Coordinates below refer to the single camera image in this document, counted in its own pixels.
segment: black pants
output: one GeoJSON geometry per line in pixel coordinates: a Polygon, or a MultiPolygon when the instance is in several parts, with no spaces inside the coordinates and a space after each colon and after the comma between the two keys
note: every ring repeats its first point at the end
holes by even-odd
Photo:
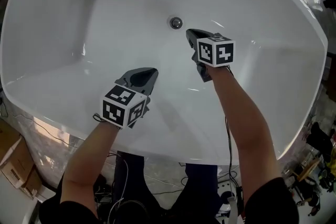
{"type": "Polygon", "coordinates": [[[124,190],[129,174],[123,201],[111,219],[116,217],[116,223],[206,223],[214,221],[214,217],[222,206],[217,193],[217,166],[186,164],[185,172],[188,181],[172,209],[164,210],[150,193],[144,179],[144,157],[118,152],[113,187],[113,203],[117,202],[124,190]]]}

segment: leg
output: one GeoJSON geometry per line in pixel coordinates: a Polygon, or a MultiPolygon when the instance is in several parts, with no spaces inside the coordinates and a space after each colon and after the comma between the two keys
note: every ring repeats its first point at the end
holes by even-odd
{"type": "Polygon", "coordinates": [[[173,214],[213,218],[222,206],[217,193],[217,166],[186,164],[188,182],[171,209],[173,214]]]}
{"type": "Polygon", "coordinates": [[[127,176],[127,167],[124,160],[128,165],[128,178],[123,194],[124,199],[121,203],[123,205],[120,206],[120,214],[117,217],[119,219],[120,215],[122,220],[118,222],[129,223],[135,220],[138,222],[139,214],[144,214],[144,209],[141,205],[134,202],[126,203],[130,200],[140,202],[151,218],[156,219],[160,217],[164,210],[149,191],[143,176],[144,157],[124,152],[118,152],[118,154],[120,156],[117,156],[114,172],[113,203],[121,198],[124,190],[127,176]]]}

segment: cardboard box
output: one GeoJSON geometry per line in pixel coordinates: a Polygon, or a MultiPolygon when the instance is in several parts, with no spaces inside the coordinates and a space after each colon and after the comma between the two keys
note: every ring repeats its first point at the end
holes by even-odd
{"type": "Polygon", "coordinates": [[[20,188],[29,198],[33,199],[42,185],[41,179],[33,168],[28,176],[27,182],[20,188]]]}
{"type": "Polygon", "coordinates": [[[21,187],[27,181],[34,162],[23,137],[2,120],[0,148],[3,155],[0,161],[2,172],[15,188],[21,187]]]}
{"type": "Polygon", "coordinates": [[[8,159],[19,143],[20,133],[0,119],[0,166],[8,159]]]}

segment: white bathtub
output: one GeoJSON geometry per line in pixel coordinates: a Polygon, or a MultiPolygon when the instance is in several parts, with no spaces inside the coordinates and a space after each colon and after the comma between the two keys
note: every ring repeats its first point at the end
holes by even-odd
{"type": "Polygon", "coordinates": [[[303,0],[9,0],[2,85],[15,105],[86,138],[107,84],[130,69],[157,68],[150,112],[113,147],[228,164],[222,108],[212,82],[202,82],[191,60],[188,28],[236,41],[233,73],[264,114],[281,157],[311,108],[327,51],[303,0]],[[168,26],[171,16],[183,20],[181,29],[168,26]]]}

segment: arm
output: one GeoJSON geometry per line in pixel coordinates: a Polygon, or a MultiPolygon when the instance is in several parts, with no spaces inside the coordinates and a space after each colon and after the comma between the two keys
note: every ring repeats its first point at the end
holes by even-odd
{"type": "Polygon", "coordinates": [[[238,148],[246,203],[262,185],[280,177],[269,128],[252,99],[226,68],[207,68],[238,148]]]}
{"type": "Polygon", "coordinates": [[[93,185],[118,131],[110,123],[99,123],[76,150],[64,173],[60,202],[75,201],[89,208],[97,217],[93,185]]]}

